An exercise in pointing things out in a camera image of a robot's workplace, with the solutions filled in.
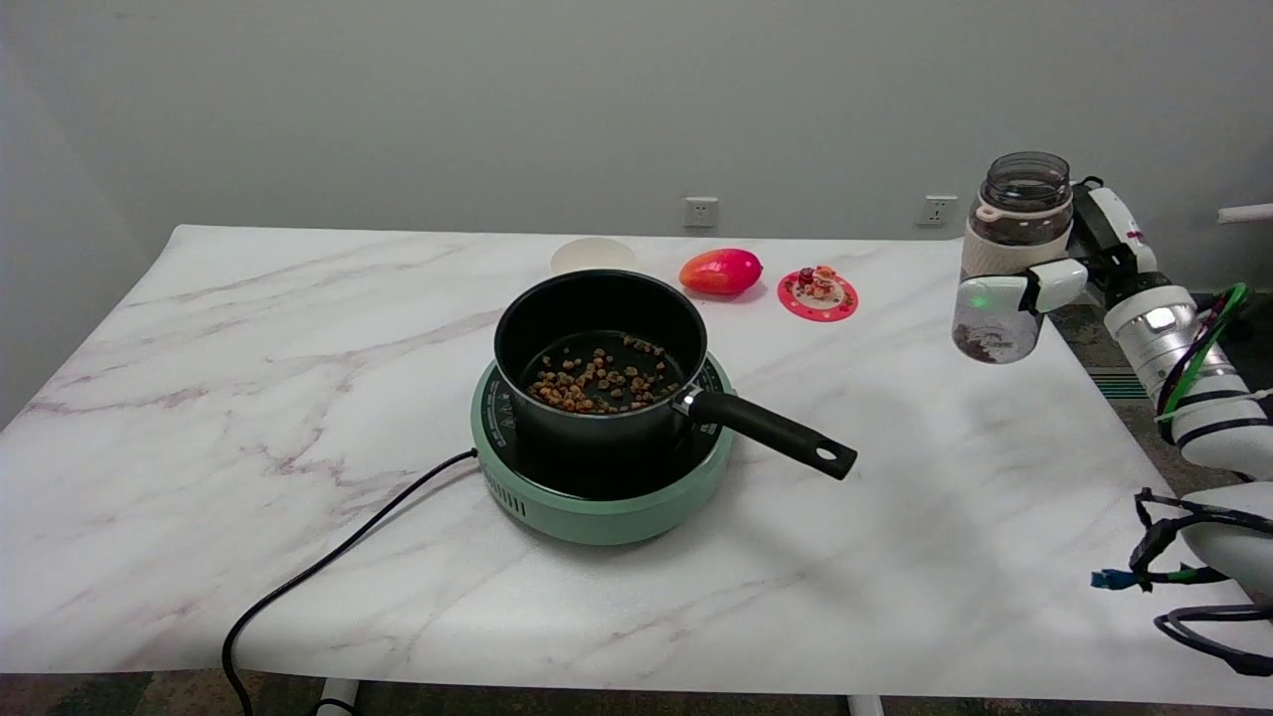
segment white bowl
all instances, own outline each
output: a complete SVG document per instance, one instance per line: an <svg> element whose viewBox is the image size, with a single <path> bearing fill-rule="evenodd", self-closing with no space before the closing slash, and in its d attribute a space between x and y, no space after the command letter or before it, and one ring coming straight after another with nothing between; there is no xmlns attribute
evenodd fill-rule
<svg viewBox="0 0 1273 716"><path fill-rule="evenodd" d="M549 262L552 275L583 271L586 269L636 270L636 252L630 246L612 238L589 236L578 238L558 248Z"/></svg>

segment saucepan handle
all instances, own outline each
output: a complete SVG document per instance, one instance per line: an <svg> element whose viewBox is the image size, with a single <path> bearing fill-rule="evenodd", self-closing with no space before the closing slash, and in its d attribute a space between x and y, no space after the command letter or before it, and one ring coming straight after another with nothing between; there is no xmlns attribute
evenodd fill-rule
<svg viewBox="0 0 1273 716"><path fill-rule="evenodd" d="M838 480L849 474L858 459L852 447L737 395L691 387L672 405L695 423L718 423L732 428Z"/></svg>

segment table leg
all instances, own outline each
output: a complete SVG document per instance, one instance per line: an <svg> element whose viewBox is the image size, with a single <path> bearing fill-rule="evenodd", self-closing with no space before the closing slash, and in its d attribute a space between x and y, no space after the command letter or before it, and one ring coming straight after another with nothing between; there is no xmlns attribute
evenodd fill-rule
<svg viewBox="0 0 1273 716"><path fill-rule="evenodd" d="M358 697L358 679L327 679L322 684L322 698L335 698L354 706ZM339 706L320 706L317 716L349 716L349 712Z"/></svg>
<svg viewBox="0 0 1273 716"><path fill-rule="evenodd" d="M883 716L883 702L878 696L841 696L839 711L844 716Z"/></svg>

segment white wall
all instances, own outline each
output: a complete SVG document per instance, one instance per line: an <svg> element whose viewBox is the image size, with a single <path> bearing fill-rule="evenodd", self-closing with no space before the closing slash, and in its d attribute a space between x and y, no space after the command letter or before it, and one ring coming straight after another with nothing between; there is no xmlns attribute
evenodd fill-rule
<svg viewBox="0 0 1273 716"><path fill-rule="evenodd" d="M146 265L0 45L0 427Z"/></svg>
<svg viewBox="0 0 1273 716"><path fill-rule="evenodd" d="M1193 288L1273 284L1269 0L9 0L154 254L178 222L933 237L995 155L1104 176ZM948 236L938 231L937 236Z"/></svg>

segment black saucepan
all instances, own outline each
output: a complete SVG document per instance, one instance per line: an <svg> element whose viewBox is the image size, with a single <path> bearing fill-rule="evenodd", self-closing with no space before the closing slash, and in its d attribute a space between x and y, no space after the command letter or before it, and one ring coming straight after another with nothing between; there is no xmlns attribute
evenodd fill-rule
<svg viewBox="0 0 1273 716"><path fill-rule="evenodd" d="M598 349L612 357L606 372L633 367L639 376L654 376L652 400L639 400L630 381L629 390L614 397L616 386L602 389L597 380L584 386L587 399L626 410L574 413L532 397L531 386L542 382L544 373L560 373L565 361L591 362ZM707 354L703 316L685 296L651 276L611 269L574 271L535 285L513 301L495 329L495 364L514 389L518 433L561 460L640 461L652 451L670 450L694 423L718 423L844 479L857 460L854 450L742 397L700 390L695 380ZM575 367L572 375L582 372Z"/></svg>

